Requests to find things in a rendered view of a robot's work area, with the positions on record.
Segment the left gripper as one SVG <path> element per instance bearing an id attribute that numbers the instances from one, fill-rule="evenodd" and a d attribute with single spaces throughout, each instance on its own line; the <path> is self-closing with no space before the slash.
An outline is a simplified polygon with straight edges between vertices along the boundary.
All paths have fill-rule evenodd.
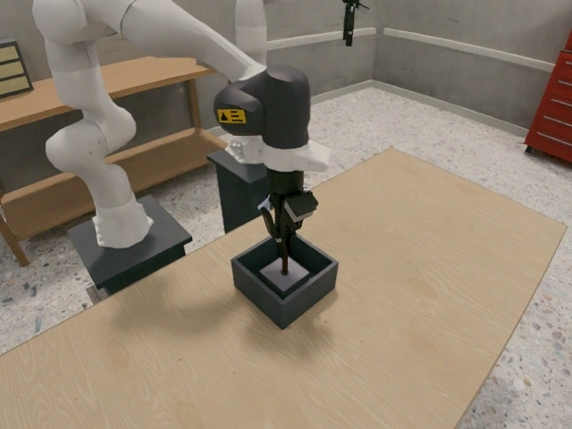
<path id="1" fill-rule="evenodd" d="M 352 46 L 354 19 L 355 19 L 354 4 L 358 4 L 359 0 L 342 0 L 342 2 L 346 3 L 342 40 L 346 40 L 346 46 Z"/>

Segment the brown cylindrical peg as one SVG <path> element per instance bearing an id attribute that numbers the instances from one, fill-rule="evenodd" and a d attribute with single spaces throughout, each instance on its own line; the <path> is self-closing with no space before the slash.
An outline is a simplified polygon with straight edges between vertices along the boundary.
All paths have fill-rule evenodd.
<path id="1" fill-rule="evenodd" d="M 285 245 L 285 258 L 282 260 L 282 271 L 288 271 L 288 246 Z"/>

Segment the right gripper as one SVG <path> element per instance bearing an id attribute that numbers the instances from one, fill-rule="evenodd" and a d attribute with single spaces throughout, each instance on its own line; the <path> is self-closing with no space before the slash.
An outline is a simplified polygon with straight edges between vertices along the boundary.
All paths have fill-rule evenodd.
<path id="1" fill-rule="evenodd" d="M 293 255 L 293 237 L 296 230 L 302 226 L 303 220 L 293 222 L 284 205 L 284 195 L 305 191 L 308 196 L 313 195 L 304 185 L 304 171 L 279 172 L 266 166 L 267 194 L 266 200 L 257 208 L 261 211 L 268 233 L 276 240 L 277 254 L 281 259 L 285 258 L 285 245 L 288 246 L 288 254 Z M 274 208 L 274 223 L 270 213 L 270 204 Z M 286 229 L 285 229 L 286 228 Z"/>

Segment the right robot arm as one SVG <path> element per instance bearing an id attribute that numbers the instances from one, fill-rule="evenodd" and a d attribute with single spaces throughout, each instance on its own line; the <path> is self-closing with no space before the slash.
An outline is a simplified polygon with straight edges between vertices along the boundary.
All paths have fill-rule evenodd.
<path id="1" fill-rule="evenodd" d="M 205 62 L 232 82 L 214 99 L 223 130 L 263 136 L 258 154 L 275 171 L 327 171 L 332 151 L 309 139 L 307 130 L 307 76 L 287 65 L 256 63 L 171 0 L 34 0 L 32 13 L 59 99 L 84 115 L 46 142 L 46 156 L 87 184 L 99 247 L 128 248 L 154 223 L 136 202 L 126 172 L 105 163 L 104 156 L 134 137 L 136 123 L 105 91 L 96 51 L 101 37 L 120 33 L 145 55 Z"/>

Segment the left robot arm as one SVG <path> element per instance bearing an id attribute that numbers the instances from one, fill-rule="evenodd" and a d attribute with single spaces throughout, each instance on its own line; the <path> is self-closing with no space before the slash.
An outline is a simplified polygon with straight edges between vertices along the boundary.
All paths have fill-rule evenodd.
<path id="1" fill-rule="evenodd" d="M 266 65 L 265 5 L 289 1 L 237 0 L 235 12 L 236 45 L 241 52 L 256 63 Z M 240 164 L 261 164 L 263 163 L 263 156 L 258 154 L 258 149 L 262 149 L 262 137 L 260 135 L 233 136 L 225 151 Z"/>

